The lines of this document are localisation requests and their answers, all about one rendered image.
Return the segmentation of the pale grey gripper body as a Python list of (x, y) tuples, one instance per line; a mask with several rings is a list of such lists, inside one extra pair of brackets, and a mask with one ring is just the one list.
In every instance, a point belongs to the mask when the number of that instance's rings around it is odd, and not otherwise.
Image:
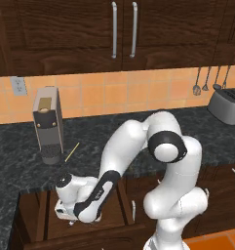
[(67, 220), (70, 226), (73, 226), (78, 221), (75, 217), (73, 218), (72, 216), (69, 215), (60, 214), (58, 215), (58, 217), (62, 220)]

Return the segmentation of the open dark wooden drawer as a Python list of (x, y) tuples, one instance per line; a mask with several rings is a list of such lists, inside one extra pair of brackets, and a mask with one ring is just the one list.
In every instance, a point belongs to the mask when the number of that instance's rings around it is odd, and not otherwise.
[(119, 182), (93, 224), (70, 224), (55, 213), (53, 190), (24, 194), (13, 223), (10, 250), (141, 250), (145, 225), (133, 220), (130, 201)]

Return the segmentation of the dark wood base drawer front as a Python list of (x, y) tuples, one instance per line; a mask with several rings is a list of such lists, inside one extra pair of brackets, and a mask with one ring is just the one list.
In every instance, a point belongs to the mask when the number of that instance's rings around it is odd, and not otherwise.
[(211, 189), (223, 185), (235, 184), (235, 164), (225, 164), (218, 166), (207, 166), (200, 172), (198, 186)]

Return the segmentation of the hanging grey whisk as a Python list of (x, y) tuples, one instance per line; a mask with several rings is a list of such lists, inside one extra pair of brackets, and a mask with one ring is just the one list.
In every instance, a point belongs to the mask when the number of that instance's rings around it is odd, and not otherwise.
[(198, 85), (200, 72), (201, 72), (201, 66), (198, 67), (198, 72), (197, 72), (197, 77), (196, 77), (195, 85), (193, 86), (193, 95), (194, 96), (200, 96), (201, 95), (201, 88)]

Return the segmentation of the thin yellow stick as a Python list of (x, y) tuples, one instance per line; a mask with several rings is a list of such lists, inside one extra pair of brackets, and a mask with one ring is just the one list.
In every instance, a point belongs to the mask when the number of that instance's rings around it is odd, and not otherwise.
[(67, 157), (65, 158), (64, 162), (67, 162), (68, 159), (71, 157), (71, 155), (74, 153), (74, 151), (76, 150), (76, 148), (80, 145), (80, 143), (77, 143), (76, 146), (74, 147), (74, 149), (72, 151), (70, 151), (70, 153), (67, 155)]

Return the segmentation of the dark wood base cupboard door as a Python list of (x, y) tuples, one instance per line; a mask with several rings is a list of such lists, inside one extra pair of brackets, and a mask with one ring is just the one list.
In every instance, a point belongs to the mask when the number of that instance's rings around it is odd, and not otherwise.
[(126, 193), (130, 201), (136, 204), (135, 222), (145, 224), (149, 229), (155, 229), (156, 221), (150, 219), (144, 212), (143, 199), (145, 195), (156, 188), (163, 180), (164, 171), (156, 173), (154, 176), (145, 176), (133, 179), (126, 179)]

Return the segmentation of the grey coffee machine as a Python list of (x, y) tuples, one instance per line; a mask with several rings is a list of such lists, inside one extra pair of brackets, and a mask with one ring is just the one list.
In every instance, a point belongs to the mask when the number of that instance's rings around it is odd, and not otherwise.
[(32, 114), (43, 162), (48, 165), (59, 163), (63, 154), (59, 89), (54, 86), (38, 89)]

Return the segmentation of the wide dark base cupboard door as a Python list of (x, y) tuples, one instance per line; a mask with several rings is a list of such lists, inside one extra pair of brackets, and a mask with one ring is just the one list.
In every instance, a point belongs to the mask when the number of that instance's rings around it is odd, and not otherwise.
[(202, 183), (202, 187), (210, 192), (208, 208), (185, 227), (183, 238), (235, 229), (235, 183)]

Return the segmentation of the large dark wood cupboard door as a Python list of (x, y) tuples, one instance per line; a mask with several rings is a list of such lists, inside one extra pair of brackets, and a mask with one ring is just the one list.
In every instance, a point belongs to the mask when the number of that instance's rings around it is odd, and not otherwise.
[[(117, 56), (112, 59), (117, 4)], [(0, 76), (118, 71), (123, 0), (0, 0)]]

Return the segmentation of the hanging grey spatula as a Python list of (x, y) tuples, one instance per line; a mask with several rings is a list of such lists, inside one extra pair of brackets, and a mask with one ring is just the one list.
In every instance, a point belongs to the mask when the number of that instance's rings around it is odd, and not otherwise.
[(209, 76), (210, 76), (211, 70), (212, 70), (212, 67), (209, 66), (209, 67), (208, 67), (208, 73), (207, 73), (206, 81), (205, 81), (204, 86), (202, 87), (202, 90), (203, 90), (203, 91), (209, 91), (208, 81), (209, 81)]

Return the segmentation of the silver toaster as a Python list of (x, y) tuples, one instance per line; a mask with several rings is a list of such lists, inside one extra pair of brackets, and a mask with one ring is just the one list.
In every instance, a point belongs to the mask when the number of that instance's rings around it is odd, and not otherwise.
[(235, 125), (235, 88), (214, 91), (208, 111), (221, 122)]

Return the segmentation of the hanging grey ladle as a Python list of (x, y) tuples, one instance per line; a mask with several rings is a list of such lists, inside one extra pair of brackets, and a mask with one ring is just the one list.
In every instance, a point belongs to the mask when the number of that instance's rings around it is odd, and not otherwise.
[(215, 83), (214, 83), (214, 85), (213, 85), (214, 90), (219, 90), (219, 89), (221, 89), (221, 86), (217, 83), (217, 80), (218, 80), (218, 77), (219, 77), (220, 69), (221, 69), (221, 65), (219, 65), (219, 66), (217, 67), (217, 72), (216, 72), (216, 77), (215, 77)]

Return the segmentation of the hanging grey fork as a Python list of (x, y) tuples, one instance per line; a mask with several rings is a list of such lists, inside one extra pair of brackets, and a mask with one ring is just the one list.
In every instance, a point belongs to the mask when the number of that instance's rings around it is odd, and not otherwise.
[(225, 77), (224, 77), (224, 80), (223, 80), (223, 83), (222, 83), (222, 87), (221, 87), (222, 89), (226, 88), (226, 82), (227, 82), (227, 78), (228, 78), (230, 68), (231, 68), (231, 65), (228, 65), (227, 70), (226, 70), (226, 74), (225, 74)]

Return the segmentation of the narrow dark wood cupboard door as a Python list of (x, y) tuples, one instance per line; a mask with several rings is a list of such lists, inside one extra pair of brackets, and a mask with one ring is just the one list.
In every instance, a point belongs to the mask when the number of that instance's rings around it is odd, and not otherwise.
[(229, 64), (235, 65), (235, 0), (227, 0), (214, 55), (214, 65)]

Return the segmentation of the white wall socket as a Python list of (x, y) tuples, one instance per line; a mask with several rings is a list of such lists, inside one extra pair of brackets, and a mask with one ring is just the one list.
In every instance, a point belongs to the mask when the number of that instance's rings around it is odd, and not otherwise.
[(24, 78), (21, 76), (11, 76), (10, 77), (12, 88), (15, 96), (26, 96), (27, 91), (25, 87)]

